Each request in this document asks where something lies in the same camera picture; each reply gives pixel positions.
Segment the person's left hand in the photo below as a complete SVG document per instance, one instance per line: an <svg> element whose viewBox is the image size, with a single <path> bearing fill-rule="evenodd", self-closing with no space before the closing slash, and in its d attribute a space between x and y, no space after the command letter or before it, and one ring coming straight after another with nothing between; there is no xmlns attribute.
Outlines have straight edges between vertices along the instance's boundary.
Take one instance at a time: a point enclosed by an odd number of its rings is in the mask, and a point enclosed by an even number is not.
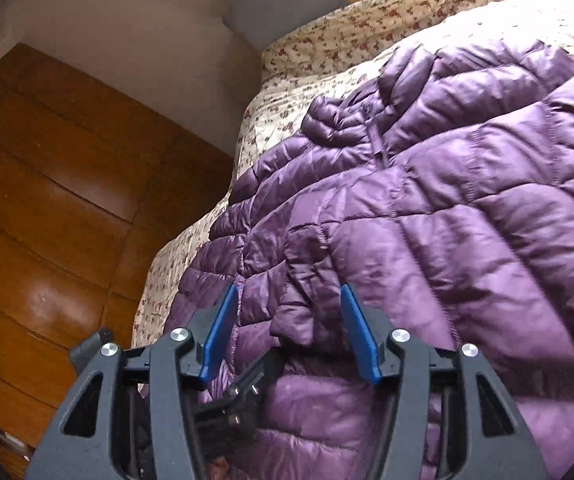
<svg viewBox="0 0 574 480"><path fill-rule="evenodd" d="M210 480L229 480L229 462L225 457L217 457L209 463Z"/></svg>

